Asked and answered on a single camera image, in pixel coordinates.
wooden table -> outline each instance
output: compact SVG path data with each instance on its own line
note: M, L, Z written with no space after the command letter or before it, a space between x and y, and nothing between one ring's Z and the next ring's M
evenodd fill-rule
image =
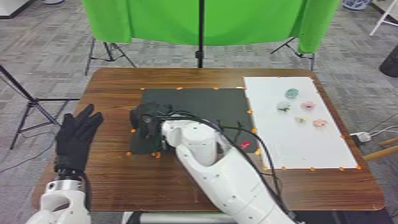
M154 159L125 155L129 142L129 110L140 104L140 88L234 88L241 76L310 77L324 100L360 170L323 169L276 171L282 199L294 211L372 211L383 208L383 197L358 149L314 74L292 69L99 69L93 73L79 111L88 103L102 112L90 147L86 174L92 184L92 211L214 211L205 195L189 179L175 156ZM44 185L53 177L51 164L33 193L37 207Z

pink object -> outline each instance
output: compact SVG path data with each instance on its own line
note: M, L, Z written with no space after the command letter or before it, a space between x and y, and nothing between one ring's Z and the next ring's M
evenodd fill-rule
M314 120L312 125L314 125L316 128L321 128L321 127L326 126L326 121L324 120Z
M248 147L248 145L250 145L250 142L244 141L239 145L239 148L244 149Z
M314 103L310 101L307 101L305 103L301 103L301 108L305 110L312 110L314 109Z

carpet floor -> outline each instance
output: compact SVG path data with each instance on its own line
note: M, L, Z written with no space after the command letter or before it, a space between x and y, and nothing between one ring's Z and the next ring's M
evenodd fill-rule
M369 37L380 14L367 8L362 12L339 9L328 34L316 53L316 75L337 108L349 132L365 131L398 112L398 79L378 72L378 65L398 44L398 29L381 25ZM77 0L45 6L35 1L12 20L0 20L0 64L35 97L79 97L88 77L83 76L90 28ZM269 55L278 43L232 47L205 47L204 67L209 68L308 68L287 49ZM120 45L138 67L195 67L195 47L133 40ZM97 44L95 54L102 54ZM120 59L111 64L93 62L99 67L127 67ZM51 112L58 103L44 104ZM24 134L8 151L8 144L24 108L24 99L0 82L0 170L17 164L51 147L56 129L44 127ZM31 112L28 123L44 119ZM376 129L394 125L398 116ZM380 150L376 142L396 133L380 134L360 147L362 154ZM19 167L0 173L0 217L1 224L24 223L31 213L29 196L53 150ZM385 194L388 215L398 214L398 154L369 162L371 172ZM118 223L118 213L93 213L95 224Z

white paper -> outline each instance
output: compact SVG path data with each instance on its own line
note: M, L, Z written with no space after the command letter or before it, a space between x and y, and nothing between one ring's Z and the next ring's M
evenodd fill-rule
M244 77L246 98L252 109L253 127L264 141L275 168L355 168L356 162L340 138L332 115L316 92L308 77ZM287 89L298 90L296 99L284 96ZM276 110L276 103L287 101L287 112ZM316 106L307 111L300 104L310 101ZM305 118L298 123L294 117ZM316 128L314 120L326 126Z

green backdrop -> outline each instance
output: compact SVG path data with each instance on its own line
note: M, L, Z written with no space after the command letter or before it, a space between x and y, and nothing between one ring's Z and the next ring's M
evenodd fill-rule
M298 37L314 53L339 0L205 0L204 44L273 42ZM99 41L131 38L197 45L198 0L83 0Z

